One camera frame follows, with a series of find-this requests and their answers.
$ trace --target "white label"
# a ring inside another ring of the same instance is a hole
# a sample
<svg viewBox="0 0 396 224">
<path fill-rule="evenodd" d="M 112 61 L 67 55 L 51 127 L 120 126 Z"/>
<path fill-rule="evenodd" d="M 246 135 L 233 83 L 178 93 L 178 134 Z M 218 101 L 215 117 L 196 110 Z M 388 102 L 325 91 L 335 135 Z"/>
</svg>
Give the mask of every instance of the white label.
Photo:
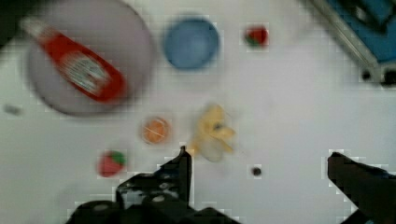
<svg viewBox="0 0 396 224">
<path fill-rule="evenodd" d="M 62 71 L 71 82 L 94 95 L 98 95 L 110 80 L 99 62 L 81 52 L 67 55 L 63 59 Z"/>
</svg>

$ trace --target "red strawberry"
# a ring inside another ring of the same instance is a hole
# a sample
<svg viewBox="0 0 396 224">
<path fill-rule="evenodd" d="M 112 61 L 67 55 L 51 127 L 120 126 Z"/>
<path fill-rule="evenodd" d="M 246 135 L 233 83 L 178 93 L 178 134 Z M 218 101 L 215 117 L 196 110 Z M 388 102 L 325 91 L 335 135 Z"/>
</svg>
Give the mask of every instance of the red strawberry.
<svg viewBox="0 0 396 224">
<path fill-rule="evenodd" d="M 103 177 L 110 177 L 115 175 L 125 165 L 125 157 L 118 151 L 106 152 L 98 163 L 99 175 Z"/>
<path fill-rule="evenodd" d="M 251 27 L 247 29 L 245 40 L 251 47 L 263 47 L 268 44 L 268 31 L 263 26 Z"/>
</svg>

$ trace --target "red bottle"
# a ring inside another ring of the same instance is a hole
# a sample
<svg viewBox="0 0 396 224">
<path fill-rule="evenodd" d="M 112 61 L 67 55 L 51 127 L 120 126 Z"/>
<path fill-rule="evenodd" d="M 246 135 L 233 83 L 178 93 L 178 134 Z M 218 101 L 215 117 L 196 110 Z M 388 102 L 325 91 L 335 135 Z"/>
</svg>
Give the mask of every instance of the red bottle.
<svg viewBox="0 0 396 224">
<path fill-rule="evenodd" d="M 93 100 L 108 104 L 126 92 L 124 76 L 92 50 L 36 18 L 24 19 L 21 28 L 48 53 L 59 73 Z"/>
</svg>

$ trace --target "white surface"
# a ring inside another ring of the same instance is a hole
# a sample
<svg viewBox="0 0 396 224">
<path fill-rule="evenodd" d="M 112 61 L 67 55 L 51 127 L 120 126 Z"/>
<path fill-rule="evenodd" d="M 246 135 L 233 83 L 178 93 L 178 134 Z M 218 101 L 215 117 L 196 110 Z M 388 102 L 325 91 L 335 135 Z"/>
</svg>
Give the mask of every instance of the white surface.
<svg viewBox="0 0 396 224">
<path fill-rule="evenodd" d="M 193 119 L 209 102 L 229 111 L 235 154 L 220 163 L 194 161 L 192 205 L 214 206 L 242 223 L 339 223 L 351 203 L 329 187 L 326 159 L 345 149 L 368 164 L 394 171 L 395 93 L 359 82 L 361 72 L 297 3 L 257 1 L 131 1 L 157 40 L 168 21 L 188 7 L 218 21 L 224 57 L 216 76 L 177 76 L 164 59 L 145 96 L 123 111 L 75 119 L 43 105 L 25 85 L 26 41 L 1 54 L 0 103 L 23 114 L 0 119 L 0 217 L 4 223 L 64 223 L 79 204 L 112 199 L 115 187 L 176 156 L 192 135 Z M 247 23 L 268 22 L 270 47 L 251 52 L 240 43 Z M 139 137 L 143 118 L 172 120 L 173 141 L 151 147 Z M 125 174 L 95 172 L 100 152 L 122 146 Z M 262 166 L 262 177 L 248 169 Z"/>
</svg>

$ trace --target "orange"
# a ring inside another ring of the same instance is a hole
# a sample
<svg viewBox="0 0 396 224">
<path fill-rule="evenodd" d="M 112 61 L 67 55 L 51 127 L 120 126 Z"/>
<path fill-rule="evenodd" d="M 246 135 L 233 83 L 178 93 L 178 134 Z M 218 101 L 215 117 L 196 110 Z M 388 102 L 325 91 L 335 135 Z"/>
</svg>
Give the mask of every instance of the orange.
<svg viewBox="0 0 396 224">
<path fill-rule="evenodd" d="M 169 136 L 169 124 L 161 118 L 150 119 L 143 128 L 143 138 L 147 143 L 159 144 Z"/>
</svg>

